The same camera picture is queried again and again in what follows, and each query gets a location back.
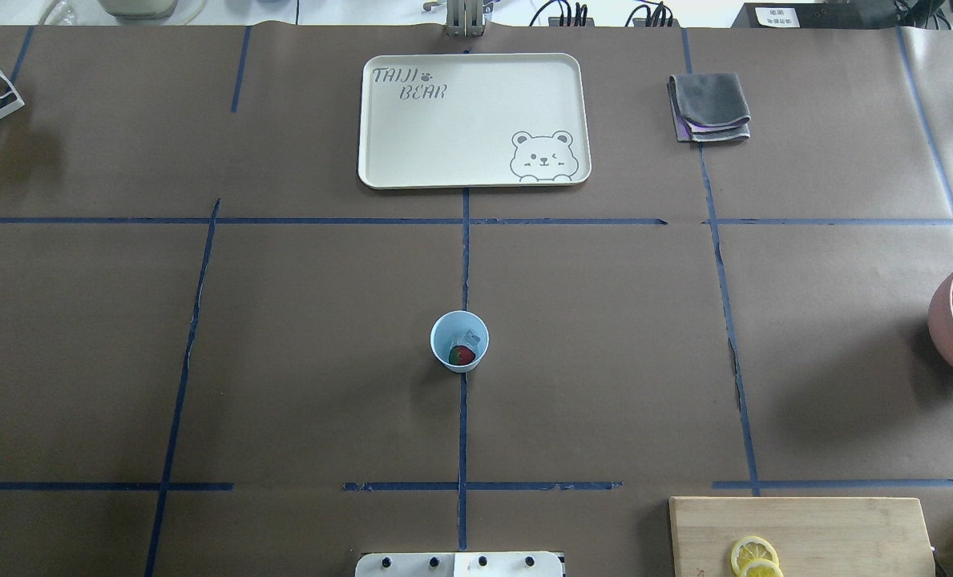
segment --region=white tray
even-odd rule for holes
[[[582,183],[590,143],[579,63],[376,56],[362,69],[358,175],[378,189]]]

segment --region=table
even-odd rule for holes
[[[579,60],[585,184],[359,182],[363,63],[466,50]],[[0,575],[663,575],[671,495],[919,497],[953,575],[953,34],[0,26],[0,65]],[[675,142],[688,70],[750,141]]]

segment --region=gray cloth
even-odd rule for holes
[[[679,142],[749,138],[750,110],[736,74],[677,74],[668,89]]]

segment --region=lemon slice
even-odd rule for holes
[[[744,565],[737,577],[783,577],[783,570],[768,559],[755,559]]]
[[[779,555],[776,555],[776,548],[772,547],[772,543],[757,535],[736,541],[733,551],[729,554],[729,565],[733,566],[733,573],[740,576],[740,569],[755,559],[764,559],[772,562],[776,568],[779,567]]]

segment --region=paper cup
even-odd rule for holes
[[[447,354],[454,346],[455,339],[465,335],[466,331],[472,331],[479,337],[479,344],[476,345],[476,358],[469,365],[452,365],[447,362]],[[479,365],[483,355],[487,353],[487,346],[491,343],[491,334],[487,332],[487,325],[483,324],[475,314],[465,310],[455,310],[437,319],[430,331],[430,349],[433,350],[433,357],[440,361],[441,365],[447,367],[453,373],[468,373]]]

